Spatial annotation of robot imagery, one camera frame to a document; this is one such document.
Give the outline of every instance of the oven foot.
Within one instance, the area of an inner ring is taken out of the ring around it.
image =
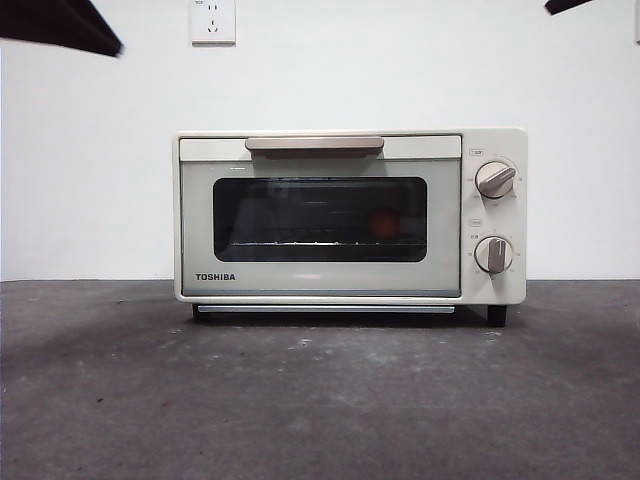
[[[487,325],[493,328],[503,328],[507,324],[506,305],[487,305]]]
[[[199,305],[195,303],[191,307],[193,308],[193,321],[196,323],[202,322],[206,314],[198,310]]]

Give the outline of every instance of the toaster oven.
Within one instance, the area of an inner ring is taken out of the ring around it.
[[[450,313],[524,300],[519,129],[185,132],[175,294],[208,312]]]

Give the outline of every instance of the toshiba logo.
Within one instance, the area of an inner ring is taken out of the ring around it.
[[[233,273],[196,273],[196,280],[229,281],[235,280]]]

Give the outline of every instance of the dark object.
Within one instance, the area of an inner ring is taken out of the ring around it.
[[[191,308],[193,309],[193,321],[198,323],[202,321],[202,316],[204,315],[203,313],[200,313],[200,310],[198,310],[198,305],[193,304],[191,306]]]
[[[564,12],[570,8],[577,7],[583,3],[588,3],[591,0],[549,0],[545,7],[551,15]]]
[[[487,325],[493,328],[503,328],[507,325],[507,306],[488,305]]]
[[[123,47],[89,0],[0,0],[0,37],[111,57]]]

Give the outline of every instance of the control knob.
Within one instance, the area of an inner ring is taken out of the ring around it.
[[[513,188],[516,174],[516,169],[506,163],[489,162],[478,170],[476,186],[483,197],[501,198]]]
[[[476,262],[487,273],[498,274],[511,266],[513,249],[501,237],[488,237],[476,247]]]

